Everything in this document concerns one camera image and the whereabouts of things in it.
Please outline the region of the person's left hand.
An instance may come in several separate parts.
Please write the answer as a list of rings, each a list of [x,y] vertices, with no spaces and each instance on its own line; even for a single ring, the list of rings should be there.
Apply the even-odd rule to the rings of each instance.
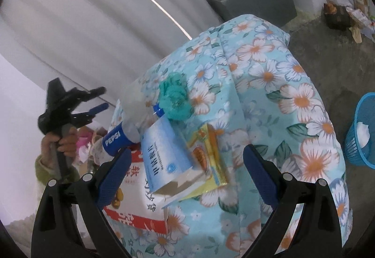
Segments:
[[[47,133],[41,141],[41,163],[47,167],[52,167],[52,144],[57,146],[57,151],[62,152],[66,157],[76,157],[76,144],[78,142],[78,131],[75,127],[69,129],[64,137],[59,137],[55,133]]]

